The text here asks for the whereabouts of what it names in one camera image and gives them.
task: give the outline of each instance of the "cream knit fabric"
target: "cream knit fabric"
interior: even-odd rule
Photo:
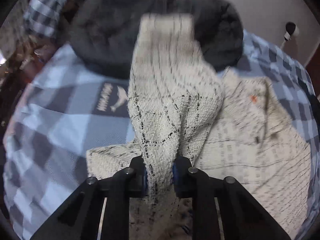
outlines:
[[[225,98],[195,166],[235,177],[294,239],[307,215],[310,145],[267,78],[223,77]]]
[[[221,81],[193,36],[189,15],[142,18],[128,92],[135,139],[87,152],[88,173],[98,179],[111,177],[142,154],[148,196],[130,200],[131,240],[157,239],[172,225],[179,203],[173,161],[180,153],[194,163],[222,105]]]

